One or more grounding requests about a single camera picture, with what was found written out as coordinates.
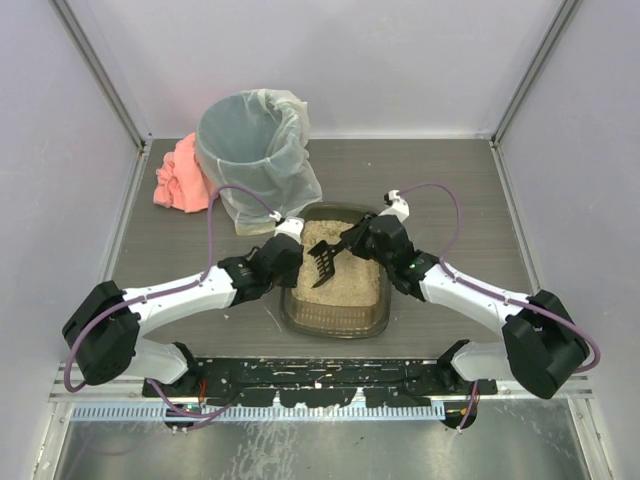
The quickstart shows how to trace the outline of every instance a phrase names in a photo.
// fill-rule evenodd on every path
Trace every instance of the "purple wall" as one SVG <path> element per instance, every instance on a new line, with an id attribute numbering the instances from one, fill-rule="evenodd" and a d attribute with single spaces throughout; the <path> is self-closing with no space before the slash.
<path id="1" fill-rule="evenodd" d="M 638 478 L 640 4 L 583 2 L 503 143 L 545 287 L 602 348 L 619 478 Z"/>
<path id="2" fill-rule="evenodd" d="M 308 101 L 315 137 L 488 135 L 561 3 L 71 0 L 156 138 L 252 88 Z"/>
<path id="3" fill-rule="evenodd" d="M 0 16 L 2 478 L 27 478 L 63 359 L 96 283 L 135 147 L 48 2 Z"/>

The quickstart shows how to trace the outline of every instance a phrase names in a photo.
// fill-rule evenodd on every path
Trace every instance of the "metal floor plate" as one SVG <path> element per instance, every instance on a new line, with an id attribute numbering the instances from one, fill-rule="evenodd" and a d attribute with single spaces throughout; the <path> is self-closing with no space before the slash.
<path id="1" fill-rule="evenodd" d="M 566 400 L 480 401 L 461 435 L 440 422 L 68 424 L 55 480 L 587 480 Z"/>

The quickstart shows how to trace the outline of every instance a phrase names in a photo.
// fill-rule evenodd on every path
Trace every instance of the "pink towel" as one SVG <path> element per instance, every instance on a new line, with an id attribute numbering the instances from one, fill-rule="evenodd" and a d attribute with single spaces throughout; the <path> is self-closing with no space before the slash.
<path id="1" fill-rule="evenodd" d="M 158 186 L 153 192 L 153 203 L 186 213 L 207 208 L 215 187 L 202 173 L 195 155 L 195 143 L 196 134 L 192 133 L 164 156 L 164 165 L 156 170 Z"/>

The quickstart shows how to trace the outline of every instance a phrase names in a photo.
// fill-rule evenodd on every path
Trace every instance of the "gray floor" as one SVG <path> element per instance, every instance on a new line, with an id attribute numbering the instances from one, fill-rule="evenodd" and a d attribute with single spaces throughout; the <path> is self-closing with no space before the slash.
<path id="1" fill-rule="evenodd" d="M 127 452 L 108 456 L 102 452 Z M 462 435 L 434 421 L 72 423 L 56 480 L 586 480 L 563 400 L 482 401 Z"/>
<path id="2" fill-rule="evenodd" d="M 115 279 L 154 285 L 197 273 L 206 263 L 205 213 L 185 214 L 152 203 L 155 170 L 175 140 L 156 140 L 133 208 Z M 385 192 L 425 181 L 449 185 L 463 208 L 463 231 L 450 262 L 469 275 L 516 291 L 528 281 L 493 157 L 486 141 L 313 140 L 310 161 L 325 200 L 382 206 Z M 406 225 L 418 248 L 437 253 L 453 233 L 451 201 L 437 190 L 407 200 Z M 214 209 L 218 258 L 248 252 L 269 237 L 238 237 L 224 208 Z M 395 294 L 387 330 L 363 340 L 319 339 L 289 331 L 278 320 L 279 291 L 226 311 L 175 322 L 149 338 L 186 343 L 196 355 L 435 358 L 456 340 L 492 341 L 482 326 L 443 307 Z"/>

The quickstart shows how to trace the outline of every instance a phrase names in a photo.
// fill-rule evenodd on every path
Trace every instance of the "trash bin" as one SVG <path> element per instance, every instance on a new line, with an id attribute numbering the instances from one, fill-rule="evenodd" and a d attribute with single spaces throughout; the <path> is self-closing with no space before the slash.
<path id="1" fill-rule="evenodd" d="M 216 185 L 241 185 L 282 215 L 297 215 L 322 200 L 305 149 L 309 129 L 307 104 L 291 92 L 240 92 L 205 112 L 196 132 L 196 157 Z M 221 196 L 239 235 L 273 230 L 273 220 L 251 196 L 233 189 Z"/>

